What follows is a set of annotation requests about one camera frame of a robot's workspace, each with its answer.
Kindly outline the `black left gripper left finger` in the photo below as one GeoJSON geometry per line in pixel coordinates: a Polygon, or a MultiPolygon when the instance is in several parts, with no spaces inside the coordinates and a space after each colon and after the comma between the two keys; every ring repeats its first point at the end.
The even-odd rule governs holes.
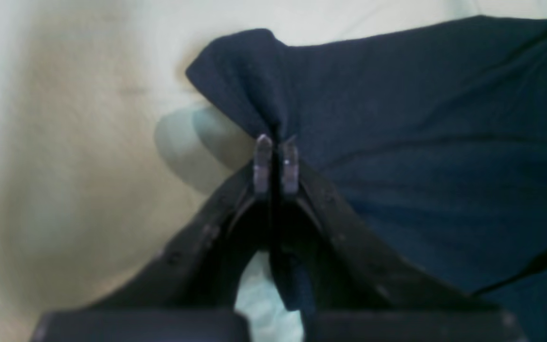
{"type": "Polygon", "coordinates": [[[256,141],[252,161],[228,178],[135,277],[77,310],[43,315],[33,342],[249,342],[234,305],[242,272],[266,225],[251,207],[271,190],[274,144],[256,141]]]}

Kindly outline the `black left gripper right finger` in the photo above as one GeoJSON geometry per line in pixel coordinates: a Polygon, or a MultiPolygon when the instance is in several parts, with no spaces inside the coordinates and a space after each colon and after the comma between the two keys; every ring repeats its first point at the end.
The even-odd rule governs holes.
{"type": "Polygon", "coordinates": [[[278,146],[278,285],[307,342],[525,342],[515,317],[410,264],[278,146]]]}

